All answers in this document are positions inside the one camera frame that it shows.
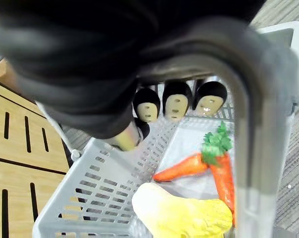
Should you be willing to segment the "right robot hand, black cloth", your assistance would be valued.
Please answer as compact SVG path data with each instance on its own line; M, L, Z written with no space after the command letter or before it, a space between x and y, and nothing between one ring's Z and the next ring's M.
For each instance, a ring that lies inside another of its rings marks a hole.
M135 122L149 132L155 105L166 117L172 98L192 100L181 81L165 84L163 97L138 89L144 51L156 39L197 20L223 16L250 23L262 0L0 0L0 55L24 95L40 102L57 122L116 147Z

